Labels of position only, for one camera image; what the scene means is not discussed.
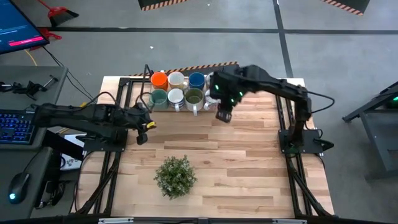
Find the mouse cable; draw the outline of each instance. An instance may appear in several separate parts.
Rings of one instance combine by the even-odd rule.
[[[61,61],[59,61],[51,52],[49,52],[49,50],[47,50],[45,47],[43,47],[43,49],[52,57],[52,59],[54,60],[55,63],[57,63],[57,65],[59,67],[64,67],[63,63]],[[86,88],[79,82],[79,80],[68,70],[68,73],[72,76],[73,79],[76,80],[77,83],[79,83],[79,85],[82,87],[82,89],[86,92],[84,93],[83,91],[81,91],[77,86],[75,86],[72,81],[70,80],[69,76],[67,75],[67,79],[69,80],[69,82],[73,85],[73,87],[75,87],[80,93],[82,93],[83,95],[85,95],[87,98],[89,98],[90,100],[93,99],[93,96],[86,90]]]
[[[26,164],[24,171],[25,172],[27,170],[27,168],[29,167],[29,165],[32,163],[32,161],[36,158],[37,155],[39,155],[39,153],[42,151],[42,148],[40,148],[39,150],[37,150],[36,154],[34,156],[32,156],[32,158],[30,159],[30,161]]]

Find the yellow and black striped tape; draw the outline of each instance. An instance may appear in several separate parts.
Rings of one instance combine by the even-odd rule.
[[[339,7],[340,9],[344,9],[344,10],[346,10],[350,13],[356,14],[358,16],[363,16],[363,13],[361,11],[354,9],[353,7],[346,6],[338,1],[334,1],[334,0],[321,0],[321,1],[331,4],[332,6]]]
[[[210,64],[210,65],[199,65],[199,66],[191,66],[191,67],[185,67],[185,68],[177,68],[177,69],[170,69],[170,70],[165,70],[164,73],[166,75],[172,73],[172,72],[184,72],[184,71],[189,71],[189,70],[195,70],[195,69],[203,69],[203,68],[213,68],[213,67],[220,67],[220,66],[225,66],[225,65],[237,65],[238,62],[225,62],[225,63],[216,63],[216,64]],[[143,73],[138,73],[130,76],[144,76]]]
[[[173,4],[178,4],[178,3],[186,2],[186,1],[188,1],[188,0],[169,0],[169,1],[161,2],[161,3],[152,4],[150,6],[142,7],[141,10],[148,11],[148,10],[153,10],[153,9],[157,9],[160,7],[171,6]]]

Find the mug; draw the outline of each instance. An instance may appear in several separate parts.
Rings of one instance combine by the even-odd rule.
[[[206,76],[206,87],[207,87],[207,89],[209,89],[209,86],[210,86],[210,79],[211,79],[211,76],[213,76],[213,74],[214,74],[214,72],[211,72],[211,73],[209,73],[209,74]]]
[[[205,110],[215,110],[215,109],[217,109],[218,103],[221,102],[221,100],[213,99],[210,96],[210,90],[206,91],[205,100],[206,100],[206,103],[204,105]]]
[[[154,90],[149,98],[148,106],[155,110],[167,110],[169,108],[167,92],[162,89]]]
[[[205,87],[205,75],[200,72],[194,72],[189,75],[189,88],[198,88],[202,90]]]
[[[167,75],[164,72],[155,72],[151,78],[150,82],[154,86],[155,89],[162,89],[167,91],[168,83],[167,83]]]
[[[169,103],[174,106],[176,112],[179,112],[184,106],[184,92],[178,88],[170,90],[167,98]]]
[[[184,90],[188,86],[188,83],[185,82],[185,76],[181,72],[172,72],[167,79],[172,89],[179,88],[180,90]]]
[[[193,111],[193,115],[198,116],[198,111],[203,108],[204,94],[198,88],[191,88],[185,94],[185,104],[187,109]]]

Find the blue mug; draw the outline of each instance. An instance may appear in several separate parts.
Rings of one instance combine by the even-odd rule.
[[[205,87],[205,75],[200,72],[194,72],[189,76],[189,87],[203,90]]]

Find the computer screen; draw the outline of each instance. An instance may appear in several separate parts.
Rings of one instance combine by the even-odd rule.
[[[0,0],[0,54],[48,43],[12,1]]]

